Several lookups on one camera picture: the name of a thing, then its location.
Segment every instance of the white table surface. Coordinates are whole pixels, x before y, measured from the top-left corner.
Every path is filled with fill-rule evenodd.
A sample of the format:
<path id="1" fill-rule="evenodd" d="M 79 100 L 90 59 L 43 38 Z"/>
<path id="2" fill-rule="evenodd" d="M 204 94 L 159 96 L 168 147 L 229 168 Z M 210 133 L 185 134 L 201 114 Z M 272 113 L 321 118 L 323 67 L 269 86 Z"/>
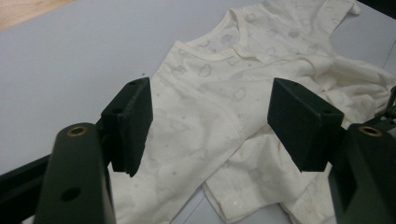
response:
<path id="1" fill-rule="evenodd" d="M 51 152 L 62 128 L 95 123 L 127 82 L 151 77 L 176 40 L 208 33 L 259 0 L 76 1 L 0 32 L 0 175 Z M 396 20 L 360 4 L 338 53 L 396 74 Z M 172 222 L 220 224 L 201 189 Z M 277 204 L 238 223 L 290 223 Z"/>

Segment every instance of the screw hole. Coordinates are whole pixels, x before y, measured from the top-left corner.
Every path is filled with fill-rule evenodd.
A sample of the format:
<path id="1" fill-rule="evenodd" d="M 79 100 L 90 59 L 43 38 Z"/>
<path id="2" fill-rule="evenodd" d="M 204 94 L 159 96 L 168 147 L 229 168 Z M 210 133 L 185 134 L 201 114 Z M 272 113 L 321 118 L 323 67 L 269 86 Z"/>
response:
<path id="1" fill-rule="evenodd" d="M 369 126 L 361 126 L 359 127 L 359 131 L 361 131 L 362 133 L 365 133 L 367 135 L 370 135 L 372 137 L 380 137 L 382 136 L 382 132 L 379 131 L 378 129 L 369 127 Z"/>
<path id="2" fill-rule="evenodd" d="M 120 112 L 122 112 L 122 109 L 121 108 L 113 109 L 112 112 L 114 114 L 119 114 Z"/>
<path id="3" fill-rule="evenodd" d="M 77 126 L 77 127 L 70 129 L 69 131 L 67 131 L 67 135 L 70 137 L 77 137 L 77 136 L 83 135 L 87 131 L 88 131 L 87 127 Z"/>
<path id="4" fill-rule="evenodd" d="M 62 196 L 61 196 L 62 201 L 71 202 L 71 201 L 75 200 L 80 193 L 81 193 L 81 189 L 79 189 L 79 188 L 67 189 L 64 191 L 64 193 L 62 193 Z"/>

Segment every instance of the brass screw hole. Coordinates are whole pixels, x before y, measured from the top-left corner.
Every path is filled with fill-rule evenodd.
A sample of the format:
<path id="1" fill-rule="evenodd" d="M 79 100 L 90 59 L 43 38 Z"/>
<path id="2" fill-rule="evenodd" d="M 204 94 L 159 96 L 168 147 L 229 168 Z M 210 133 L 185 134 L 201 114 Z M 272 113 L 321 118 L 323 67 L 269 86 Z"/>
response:
<path id="1" fill-rule="evenodd" d="M 378 129 L 369 127 L 369 126 L 361 126 L 359 127 L 359 131 L 361 131 L 362 133 L 365 133 L 367 135 L 370 135 L 372 137 L 380 137 L 382 136 L 382 132 L 379 131 Z"/>
<path id="2" fill-rule="evenodd" d="M 77 136 L 85 134 L 87 131 L 88 131 L 87 127 L 77 126 L 77 127 L 69 129 L 69 131 L 67 131 L 67 135 L 69 137 L 77 137 Z"/>

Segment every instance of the white baby onesie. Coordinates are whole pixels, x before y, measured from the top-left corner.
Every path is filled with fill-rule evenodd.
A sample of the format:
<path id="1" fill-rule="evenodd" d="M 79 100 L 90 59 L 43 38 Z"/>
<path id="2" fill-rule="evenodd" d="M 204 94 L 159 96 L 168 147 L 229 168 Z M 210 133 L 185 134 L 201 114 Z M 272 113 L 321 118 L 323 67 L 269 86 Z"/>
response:
<path id="1" fill-rule="evenodd" d="M 348 11 L 359 11 L 352 0 L 265 1 L 230 9 L 208 35 L 177 41 L 151 80 L 154 121 L 139 171 L 111 173 L 118 222 L 169 223 L 203 183 L 226 222 L 271 203 L 296 222 L 330 216 L 326 178 L 298 171 L 266 117 L 274 77 L 338 107 L 344 127 L 388 100 L 394 76 L 332 50 L 330 35 Z M 315 195 L 325 198 L 322 210 Z"/>

